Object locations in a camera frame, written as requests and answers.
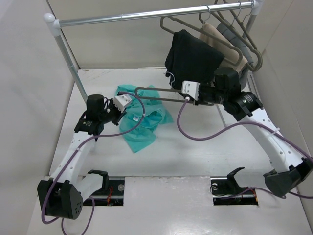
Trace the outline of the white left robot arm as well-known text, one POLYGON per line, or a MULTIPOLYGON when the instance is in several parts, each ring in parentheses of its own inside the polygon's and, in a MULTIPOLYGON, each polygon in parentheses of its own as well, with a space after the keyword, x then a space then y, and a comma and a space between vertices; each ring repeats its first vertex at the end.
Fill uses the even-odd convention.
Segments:
POLYGON ((118 94, 111 99, 105 99, 100 94, 88 96, 86 110, 74 128, 69 149, 50 178, 41 180, 37 186, 42 217, 75 220, 81 213, 83 203, 93 193, 104 194, 108 191, 107 172, 90 170, 82 180, 79 173, 104 125, 109 122, 118 125, 131 101, 126 94, 118 94))

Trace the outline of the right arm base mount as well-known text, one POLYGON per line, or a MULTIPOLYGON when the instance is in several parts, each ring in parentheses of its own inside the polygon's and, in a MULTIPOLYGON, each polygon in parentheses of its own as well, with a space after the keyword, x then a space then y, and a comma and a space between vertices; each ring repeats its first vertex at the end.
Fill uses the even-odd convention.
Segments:
POLYGON ((214 176, 210 178, 210 193, 213 196, 214 206, 258 206, 256 191, 241 187, 235 180, 235 175, 244 169, 238 167, 226 176, 214 176))

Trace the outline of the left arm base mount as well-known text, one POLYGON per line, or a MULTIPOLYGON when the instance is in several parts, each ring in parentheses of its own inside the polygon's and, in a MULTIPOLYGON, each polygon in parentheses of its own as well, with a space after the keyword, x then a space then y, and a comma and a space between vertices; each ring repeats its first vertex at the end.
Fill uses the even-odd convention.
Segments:
POLYGON ((125 178, 109 178, 108 188, 101 188, 91 196, 95 200, 95 206, 113 207, 123 206, 124 204, 125 178))

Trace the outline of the teal t shirt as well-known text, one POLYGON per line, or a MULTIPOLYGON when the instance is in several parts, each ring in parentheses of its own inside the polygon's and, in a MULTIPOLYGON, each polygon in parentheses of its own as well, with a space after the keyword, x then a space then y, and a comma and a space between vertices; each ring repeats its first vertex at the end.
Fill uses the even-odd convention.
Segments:
POLYGON ((136 98, 132 97, 132 102, 119 124, 121 133, 132 129, 140 121, 142 104, 145 106, 145 117, 143 121, 133 131, 123 135, 124 140, 134 153, 144 149, 155 141, 156 136, 154 131, 159 125, 174 122, 172 115, 162 104, 162 101, 157 99, 141 99, 141 102, 139 102, 136 98))

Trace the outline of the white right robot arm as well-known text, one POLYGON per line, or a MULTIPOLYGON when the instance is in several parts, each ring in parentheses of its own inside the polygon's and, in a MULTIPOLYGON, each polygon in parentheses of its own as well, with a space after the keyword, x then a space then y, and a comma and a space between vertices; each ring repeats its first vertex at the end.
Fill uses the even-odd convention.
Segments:
POLYGON ((265 151, 273 169, 263 177, 275 196, 285 196, 312 173, 312 157, 281 135, 254 93, 242 91, 234 69, 216 69, 213 81, 199 84, 198 93, 200 101, 223 105, 265 151))

